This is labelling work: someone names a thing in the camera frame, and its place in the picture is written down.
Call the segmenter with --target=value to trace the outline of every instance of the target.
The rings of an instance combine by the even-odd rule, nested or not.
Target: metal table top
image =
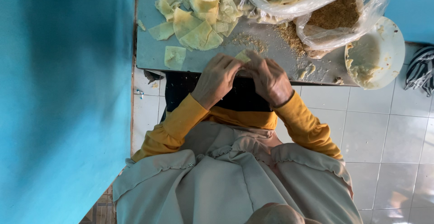
[[[156,0],[138,0],[138,16],[146,28],[151,28],[165,22],[165,18],[155,8]],[[347,74],[344,63],[344,47],[338,48],[324,56],[322,59],[310,59],[308,57],[296,59],[296,56],[289,49],[288,44],[279,37],[279,34],[268,24],[252,23],[241,17],[238,25],[228,38],[224,38],[223,45],[217,49],[208,51],[193,50],[187,51],[187,57],[182,66],[182,71],[202,72],[207,62],[217,53],[225,53],[235,56],[246,45],[235,44],[231,40],[242,33],[251,36],[255,40],[261,40],[268,44],[268,51],[261,55],[274,59],[282,66],[288,77],[297,82],[332,84],[336,77],[342,77],[345,85],[355,85]],[[164,54],[166,46],[181,46],[175,35],[168,40],[156,41],[149,32],[143,32],[138,28],[137,33],[137,66],[150,70],[170,70],[164,65]],[[316,70],[300,80],[300,69],[307,67],[310,63],[315,65]]]

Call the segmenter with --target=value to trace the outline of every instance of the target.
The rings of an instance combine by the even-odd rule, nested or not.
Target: blue wall
[[[0,223],[77,224],[130,154],[134,0],[0,0]]]

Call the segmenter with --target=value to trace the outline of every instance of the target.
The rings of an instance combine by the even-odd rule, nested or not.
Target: striped cloth
[[[434,89],[434,46],[419,49],[410,62],[407,70],[405,90],[422,88],[431,97]]]

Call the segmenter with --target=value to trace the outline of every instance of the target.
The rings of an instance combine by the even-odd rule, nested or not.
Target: white bowl
[[[379,89],[399,74],[405,57],[404,37],[396,24],[381,17],[359,40],[345,47],[345,66],[364,89]]]

